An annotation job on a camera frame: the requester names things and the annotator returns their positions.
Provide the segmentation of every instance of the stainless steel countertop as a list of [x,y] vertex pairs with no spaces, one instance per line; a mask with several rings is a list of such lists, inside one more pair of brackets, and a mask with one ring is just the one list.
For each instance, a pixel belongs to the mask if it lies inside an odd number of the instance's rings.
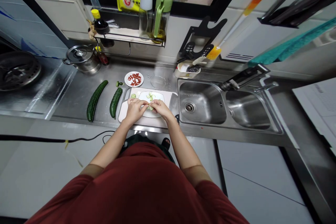
[[275,78],[266,80],[267,83],[272,81],[277,81],[279,87],[271,89],[270,93],[300,147],[300,149],[286,148],[290,162],[322,223],[334,224],[336,223],[336,158],[292,92],[293,88],[309,83]]
[[[145,81],[141,85],[142,88],[153,89],[151,85],[151,78],[155,74],[160,75],[166,79],[166,85],[160,87],[160,90],[178,92],[177,78],[174,76],[174,65],[169,64],[141,64],[140,62],[114,62],[108,66],[102,66],[98,73],[94,75],[84,75],[77,73],[73,78],[68,90],[65,92],[62,100],[60,101],[57,109],[53,113],[51,120],[80,123],[88,125],[106,126],[117,128],[120,125],[118,117],[113,119],[109,112],[109,106],[111,99],[117,89],[116,81],[124,81],[124,77],[128,72],[139,71],[142,73]],[[208,80],[212,82],[225,81],[230,78],[230,75],[226,75],[223,71],[208,70],[203,71],[197,76],[197,79]],[[108,80],[109,84],[102,92],[94,115],[93,122],[89,122],[86,118],[86,107],[90,101],[91,95],[98,87],[98,85]],[[129,89],[126,85],[121,87],[124,91],[122,97],[125,97],[125,91]],[[171,102],[170,110],[174,115],[179,113],[179,104],[177,102]],[[119,102],[117,107],[117,115],[119,114],[122,102]],[[181,130],[186,136],[202,137],[211,139],[222,139],[241,142],[252,142],[258,144],[285,146],[292,148],[293,144],[286,135],[282,133],[265,133],[261,131],[235,129],[235,128],[220,128],[213,126],[194,125],[180,122]],[[134,125],[134,130],[150,131],[168,133],[167,129],[148,127],[145,125]]]
[[[39,82],[26,89],[3,93],[0,97],[0,114],[50,119],[68,123],[79,123],[117,128],[120,122],[110,116],[109,106],[116,91],[116,81],[123,81],[130,71],[139,71],[145,82],[143,88],[155,89],[151,78],[157,73],[166,79],[160,90],[178,92],[175,66],[155,62],[123,59],[116,57],[109,66],[102,66],[94,75],[84,75],[72,66],[66,66],[54,59],[39,58],[44,65],[44,74]],[[196,79],[222,82],[236,73],[218,69],[203,69]],[[98,101],[93,122],[86,119],[86,107],[97,86],[108,80]],[[288,154],[309,199],[322,223],[336,223],[336,162],[328,146],[311,124],[291,89],[307,85],[306,82],[270,78],[266,83],[277,81],[280,86],[271,89],[272,97],[281,115],[297,141],[300,149],[295,149],[286,134],[265,134],[250,130],[218,128],[180,123],[187,136],[241,141],[257,144],[283,146]],[[122,86],[124,99],[126,85]],[[117,107],[119,114],[121,101]],[[179,101],[172,98],[170,109],[179,113]],[[134,125],[134,130],[167,133],[167,129]]]
[[42,66],[40,76],[19,90],[1,92],[0,114],[50,119],[57,102],[77,70],[58,59],[36,59]]

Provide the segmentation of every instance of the hand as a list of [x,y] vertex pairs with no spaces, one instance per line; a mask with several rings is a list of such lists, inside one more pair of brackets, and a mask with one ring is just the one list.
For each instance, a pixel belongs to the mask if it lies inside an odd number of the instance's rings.
[[142,115],[148,108],[148,102],[144,100],[139,100],[137,98],[129,98],[127,100],[127,104],[127,114],[126,118],[123,121],[128,122],[130,125],[133,125],[142,117]]
[[169,108],[161,100],[153,100],[149,105],[154,108],[154,113],[159,113],[165,121],[174,117]]

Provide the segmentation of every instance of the red shirt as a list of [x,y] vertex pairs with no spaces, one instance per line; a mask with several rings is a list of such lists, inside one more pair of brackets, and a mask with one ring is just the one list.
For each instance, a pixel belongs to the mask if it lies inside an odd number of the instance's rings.
[[248,224],[212,182],[195,188],[155,145],[139,142],[97,178],[79,175],[30,223]]

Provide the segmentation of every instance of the small white plate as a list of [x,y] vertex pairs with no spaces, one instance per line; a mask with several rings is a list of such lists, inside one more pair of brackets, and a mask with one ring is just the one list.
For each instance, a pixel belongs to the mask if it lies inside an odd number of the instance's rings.
[[[132,80],[128,80],[128,77],[129,77],[130,75],[132,75],[132,74],[139,74],[139,76],[141,77],[141,82],[140,82],[140,84],[131,86],[131,84],[132,84],[133,81],[132,81]],[[144,77],[142,76],[141,73],[136,72],[136,71],[133,71],[133,72],[129,72],[128,74],[125,75],[125,79],[124,79],[124,81],[125,81],[125,84],[126,84],[127,86],[129,86],[129,87],[131,87],[131,88],[135,88],[135,87],[137,88],[137,87],[140,87],[140,86],[142,85],[142,83],[144,82]]]

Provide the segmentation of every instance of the cutting board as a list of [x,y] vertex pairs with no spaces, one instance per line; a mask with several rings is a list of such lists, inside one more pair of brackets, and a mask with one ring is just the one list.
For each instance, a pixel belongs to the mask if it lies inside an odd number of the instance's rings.
[[[158,92],[141,92],[139,97],[137,97],[138,99],[140,100],[145,100],[147,101],[148,103],[150,103],[151,101],[151,98],[149,96],[149,93],[151,93],[152,95],[154,95],[154,99],[153,100],[161,100],[163,102],[165,102],[165,97],[163,96],[163,94],[161,93],[158,93]],[[144,117],[148,117],[148,118],[157,118],[157,117],[161,117],[160,114],[155,114],[153,113],[153,111],[147,109],[145,112],[144,112]]]
[[[141,87],[133,87],[131,88],[131,91],[129,94],[125,97],[125,101],[121,104],[121,109],[119,113],[118,120],[121,122],[122,120],[125,119],[126,114],[127,114],[127,109],[128,109],[128,104],[127,104],[127,99],[131,97],[131,94],[136,94],[136,97],[139,98],[140,94],[142,92],[156,92],[160,93],[164,97],[164,103],[166,104],[167,107],[170,105],[170,99],[172,97],[172,94],[174,92],[168,92],[168,91],[161,91],[161,90],[153,90],[153,89],[144,89]],[[148,118],[142,116],[136,123],[136,125],[143,125],[143,126],[152,126],[152,127],[157,127],[157,128],[167,128],[166,121],[162,117],[157,117],[157,118]]]

